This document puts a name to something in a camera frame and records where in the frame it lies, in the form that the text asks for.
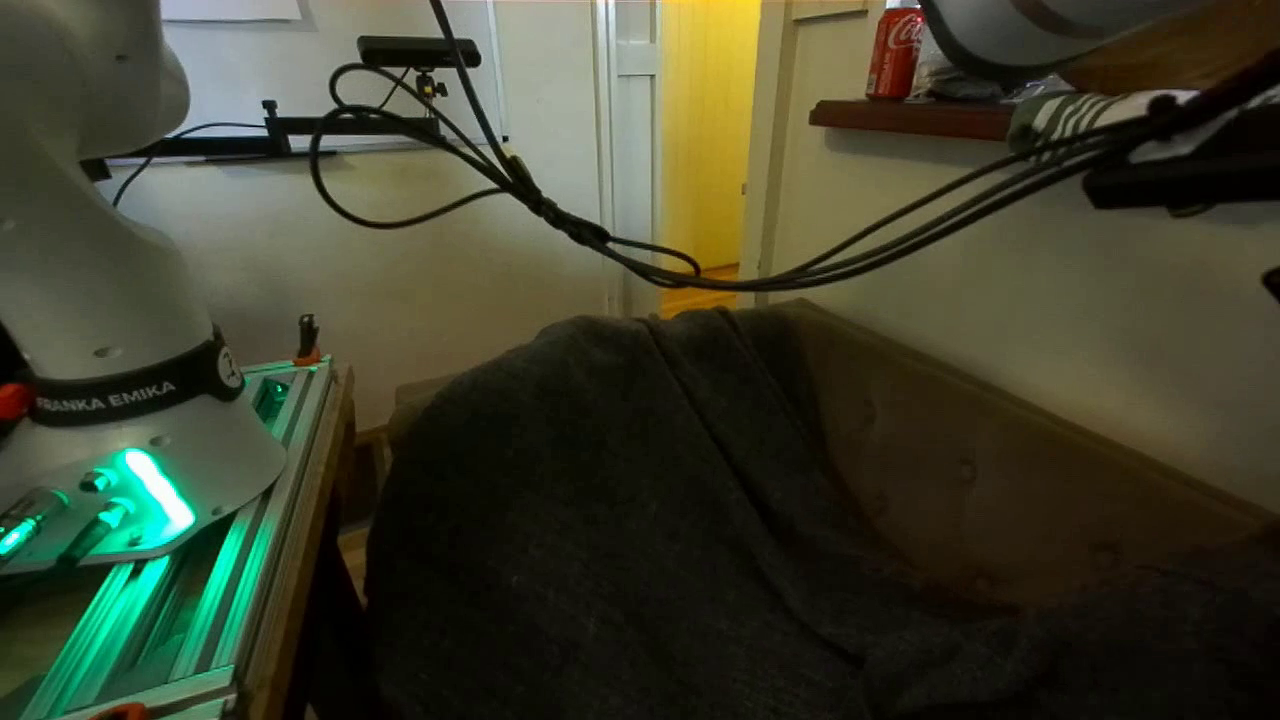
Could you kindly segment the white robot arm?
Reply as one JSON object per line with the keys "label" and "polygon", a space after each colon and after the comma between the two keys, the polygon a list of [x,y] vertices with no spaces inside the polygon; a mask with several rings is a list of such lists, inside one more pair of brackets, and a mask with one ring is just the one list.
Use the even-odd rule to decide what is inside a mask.
{"label": "white robot arm", "polygon": [[159,0],[0,0],[3,562],[162,555],[268,491],[268,437],[171,238],[86,179],[187,114]]}

